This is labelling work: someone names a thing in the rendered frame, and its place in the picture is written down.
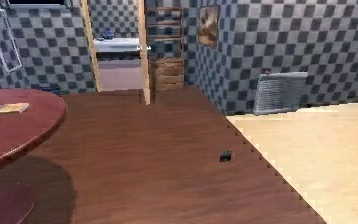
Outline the framed brown picture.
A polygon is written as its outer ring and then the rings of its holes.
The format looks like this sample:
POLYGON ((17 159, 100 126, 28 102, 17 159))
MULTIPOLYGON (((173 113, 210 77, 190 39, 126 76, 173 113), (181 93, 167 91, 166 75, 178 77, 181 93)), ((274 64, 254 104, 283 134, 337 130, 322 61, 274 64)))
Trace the framed brown picture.
POLYGON ((199 9, 199 42, 214 48, 218 38, 219 7, 204 6, 199 9))

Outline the wooden door frame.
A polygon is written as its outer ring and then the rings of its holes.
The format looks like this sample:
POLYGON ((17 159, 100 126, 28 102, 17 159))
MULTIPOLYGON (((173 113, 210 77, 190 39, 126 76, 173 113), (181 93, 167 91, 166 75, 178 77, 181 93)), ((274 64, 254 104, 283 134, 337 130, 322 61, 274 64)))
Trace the wooden door frame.
MULTIPOLYGON (((102 85, 99 74, 98 61, 96 57, 96 48, 94 45, 94 38, 92 34, 91 21, 89 18, 88 0, 80 0, 81 13, 85 24, 85 34, 88 40, 88 48, 91 57, 92 71, 95 78, 96 90, 102 91, 102 85)), ((138 0, 138 31, 139 31, 139 54, 141 57, 141 70, 143 78, 143 98, 146 105, 151 104, 151 89, 150 89, 150 75, 149 75, 149 61, 148 61, 148 45, 147 45, 147 30, 145 20, 145 0, 138 0)))

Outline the black television set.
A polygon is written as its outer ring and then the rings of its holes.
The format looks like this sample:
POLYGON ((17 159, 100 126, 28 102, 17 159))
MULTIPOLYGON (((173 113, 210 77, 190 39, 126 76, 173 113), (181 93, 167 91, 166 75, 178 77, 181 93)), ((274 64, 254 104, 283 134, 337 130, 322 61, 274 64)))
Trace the black television set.
POLYGON ((71 8, 72 0, 0 0, 5 8, 71 8))

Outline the wooden shelf with drawers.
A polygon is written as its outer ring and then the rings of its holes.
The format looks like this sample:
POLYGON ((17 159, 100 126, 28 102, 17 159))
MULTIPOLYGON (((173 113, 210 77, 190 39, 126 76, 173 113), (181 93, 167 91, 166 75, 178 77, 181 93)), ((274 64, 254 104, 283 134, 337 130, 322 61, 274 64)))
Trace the wooden shelf with drawers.
POLYGON ((181 89, 184 85, 182 8, 155 7, 148 10, 147 42, 153 90, 181 89))

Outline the yellow book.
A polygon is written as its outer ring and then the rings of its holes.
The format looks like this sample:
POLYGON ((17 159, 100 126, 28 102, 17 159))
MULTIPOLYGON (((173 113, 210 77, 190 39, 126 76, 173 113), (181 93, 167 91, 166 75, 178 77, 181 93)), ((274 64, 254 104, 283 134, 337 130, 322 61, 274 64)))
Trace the yellow book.
POLYGON ((22 113, 29 107, 29 103, 1 104, 0 114, 22 113))

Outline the grey ribbed radiator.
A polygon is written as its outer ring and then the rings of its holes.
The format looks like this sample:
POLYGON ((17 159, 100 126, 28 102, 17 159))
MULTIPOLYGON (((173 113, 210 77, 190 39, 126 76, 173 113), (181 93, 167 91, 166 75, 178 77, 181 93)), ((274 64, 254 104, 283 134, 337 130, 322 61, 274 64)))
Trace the grey ribbed radiator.
POLYGON ((268 115, 297 111, 300 108, 307 77, 307 72, 261 74, 253 113, 268 115))

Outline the white framed window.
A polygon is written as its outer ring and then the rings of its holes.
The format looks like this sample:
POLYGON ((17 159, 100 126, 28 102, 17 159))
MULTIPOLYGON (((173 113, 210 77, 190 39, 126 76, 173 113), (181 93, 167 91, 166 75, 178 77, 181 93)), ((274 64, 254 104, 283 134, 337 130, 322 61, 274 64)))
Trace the white framed window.
POLYGON ((19 49, 4 9, 0 9, 0 62, 8 73, 15 72, 22 67, 19 49))

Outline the round dark red table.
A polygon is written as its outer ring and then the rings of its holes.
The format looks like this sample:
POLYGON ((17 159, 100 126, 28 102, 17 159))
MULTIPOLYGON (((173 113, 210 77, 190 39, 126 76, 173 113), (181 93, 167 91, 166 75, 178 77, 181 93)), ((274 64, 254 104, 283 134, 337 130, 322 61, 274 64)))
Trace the round dark red table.
MULTIPOLYGON (((50 138, 66 117, 60 96, 36 89, 0 89, 0 105, 29 103, 22 113, 0 114, 0 169, 34 150, 50 138)), ((22 224, 34 207, 34 194, 26 184, 0 186, 0 224, 22 224)))

